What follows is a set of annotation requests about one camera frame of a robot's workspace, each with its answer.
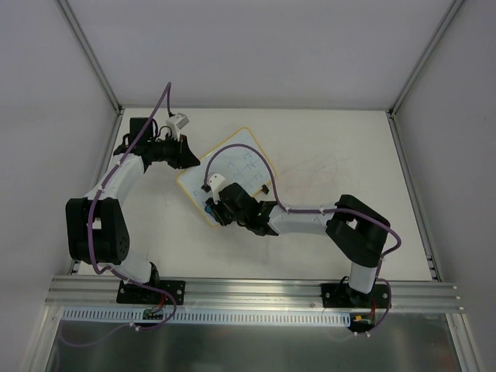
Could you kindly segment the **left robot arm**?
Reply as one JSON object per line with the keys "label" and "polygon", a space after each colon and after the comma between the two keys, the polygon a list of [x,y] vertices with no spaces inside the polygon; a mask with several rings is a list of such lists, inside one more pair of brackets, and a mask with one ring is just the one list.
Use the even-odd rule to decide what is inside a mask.
{"label": "left robot arm", "polygon": [[171,114],[162,133],[155,119],[130,119],[129,132],[115,148],[103,178],[84,197],[72,198],[65,206],[71,258],[93,266],[99,274],[117,273],[135,284],[134,293],[145,303],[160,297],[160,275],[154,263],[131,250],[122,205],[150,165],[164,162],[182,170],[200,164],[181,133],[188,122],[182,113]]}

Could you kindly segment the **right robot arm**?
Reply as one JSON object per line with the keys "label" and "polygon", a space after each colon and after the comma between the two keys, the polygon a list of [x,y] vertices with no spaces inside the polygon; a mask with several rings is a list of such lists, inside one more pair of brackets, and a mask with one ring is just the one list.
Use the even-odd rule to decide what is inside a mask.
{"label": "right robot arm", "polygon": [[257,201],[237,183],[209,198],[205,211],[221,226],[236,223],[257,236],[304,233],[328,236],[351,261],[348,282],[339,296],[355,308],[372,305],[377,269],[391,224],[352,195],[331,208],[283,208],[276,201]]}

